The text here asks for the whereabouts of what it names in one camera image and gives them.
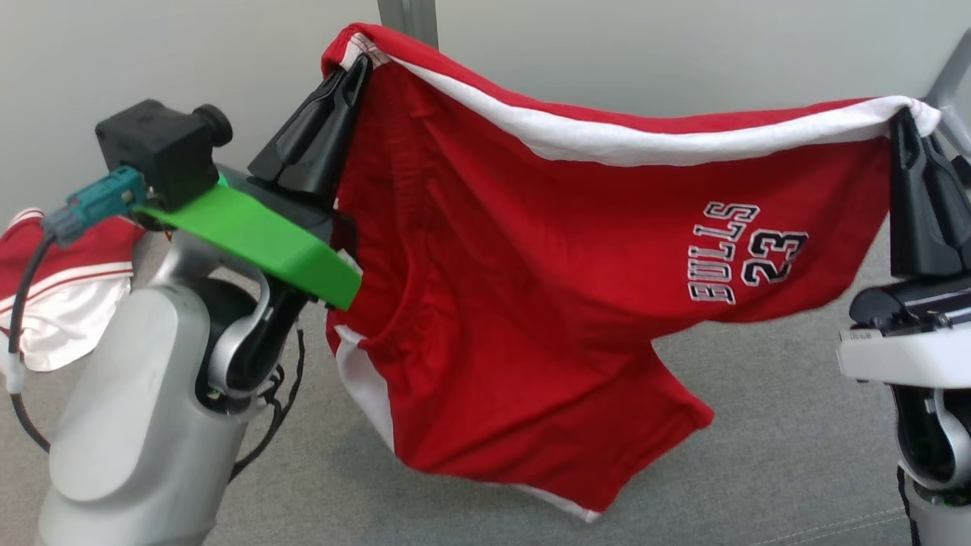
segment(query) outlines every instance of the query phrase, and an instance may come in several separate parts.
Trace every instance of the gray floor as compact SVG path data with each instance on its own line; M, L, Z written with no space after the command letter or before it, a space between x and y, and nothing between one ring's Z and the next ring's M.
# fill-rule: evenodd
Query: gray floor
M859 285L886 279L882 241ZM152 243L145 269L163 248ZM229 488L207 544L905 546L887 391L840 377L835 360L847 305L661 340L662 358L715 408L715 423L639 475L592 525L515 491L405 468L344 392L315 307L303 318L301 396L264 457ZM284 364L294 362L291 344ZM26 403L43 430L82 368L28 379ZM29 544L45 458L8 409L0 446L0 543Z

